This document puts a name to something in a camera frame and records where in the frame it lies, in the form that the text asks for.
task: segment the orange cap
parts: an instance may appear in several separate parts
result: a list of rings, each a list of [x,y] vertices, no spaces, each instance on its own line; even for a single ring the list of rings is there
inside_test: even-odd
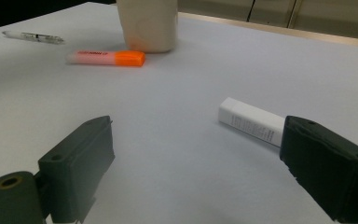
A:
[[[145,54],[141,51],[122,50],[115,52],[115,65],[142,66],[145,62]]]

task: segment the table surface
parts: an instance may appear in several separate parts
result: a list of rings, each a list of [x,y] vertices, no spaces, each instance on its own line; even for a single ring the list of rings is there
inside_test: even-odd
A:
[[[358,145],[358,46],[186,17],[178,34],[175,50],[135,68],[64,60],[78,49],[126,48],[116,6],[87,3],[0,27],[0,176],[36,173],[72,130],[109,115],[117,158],[85,223],[334,223],[277,147],[219,123],[217,111],[232,97]]]

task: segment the highlighter cap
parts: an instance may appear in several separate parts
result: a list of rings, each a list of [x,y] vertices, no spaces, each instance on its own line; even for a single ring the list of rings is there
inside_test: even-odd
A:
[[[79,50],[66,57],[68,63],[101,64],[117,66],[142,66],[145,54],[141,51],[92,51]]]

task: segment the clear pen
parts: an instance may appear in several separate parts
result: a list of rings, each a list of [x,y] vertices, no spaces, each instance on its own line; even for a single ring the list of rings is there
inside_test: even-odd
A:
[[[63,44],[64,40],[59,36],[55,35],[39,35],[39,34],[30,34],[16,31],[4,31],[2,32],[6,37],[22,39],[22,40],[30,40],[36,42],[44,42],[49,44]]]

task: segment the cup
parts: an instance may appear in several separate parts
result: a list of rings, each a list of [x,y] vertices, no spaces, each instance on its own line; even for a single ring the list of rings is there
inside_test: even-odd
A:
[[[117,0],[128,49],[161,53],[177,39],[177,0]]]

